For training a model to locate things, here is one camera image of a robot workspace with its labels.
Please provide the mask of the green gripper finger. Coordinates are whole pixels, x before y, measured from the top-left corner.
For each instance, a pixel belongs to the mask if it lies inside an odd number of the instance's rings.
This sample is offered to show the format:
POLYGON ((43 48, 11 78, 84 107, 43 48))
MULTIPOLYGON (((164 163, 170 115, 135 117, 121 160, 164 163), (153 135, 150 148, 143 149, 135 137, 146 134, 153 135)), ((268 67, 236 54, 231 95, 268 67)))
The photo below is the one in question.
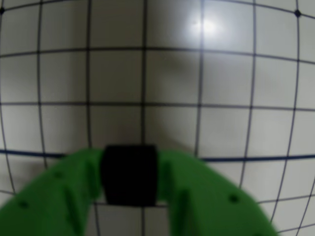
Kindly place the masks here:
POLYGON ((277 235, 252 197, 200 159, 159 151, 157 169, 157 200, 167 203, 172 236, 277 235))
POLYGON ((0 209, 2 236, 83 236, 101 194, 102 150, 68 155, 41 173, 0 209))

